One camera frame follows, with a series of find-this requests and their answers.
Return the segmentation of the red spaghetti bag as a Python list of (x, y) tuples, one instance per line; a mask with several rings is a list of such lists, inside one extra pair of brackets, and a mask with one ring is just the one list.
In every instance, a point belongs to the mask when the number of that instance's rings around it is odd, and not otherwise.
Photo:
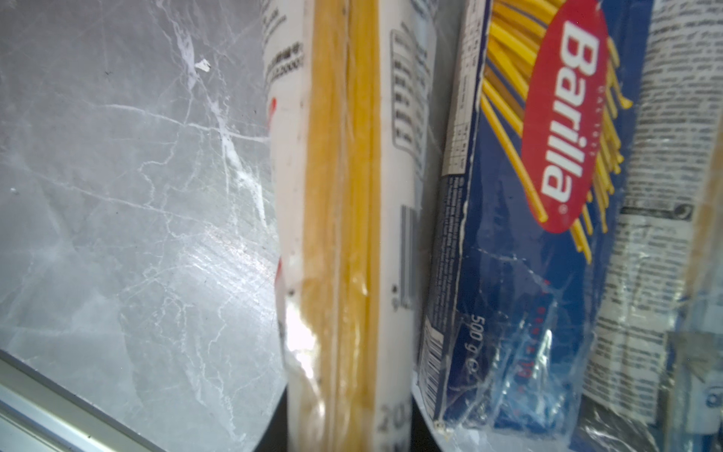
[(265, 1), (293, 451), (408, 451), (434, 1)]

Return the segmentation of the blue Barilla spaghetti bag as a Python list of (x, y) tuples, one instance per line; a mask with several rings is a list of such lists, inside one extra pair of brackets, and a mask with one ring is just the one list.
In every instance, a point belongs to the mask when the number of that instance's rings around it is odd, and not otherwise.
[(437, 429), (572, 435), (624, 199), (650, 1), (469, 1), (419, 361)]

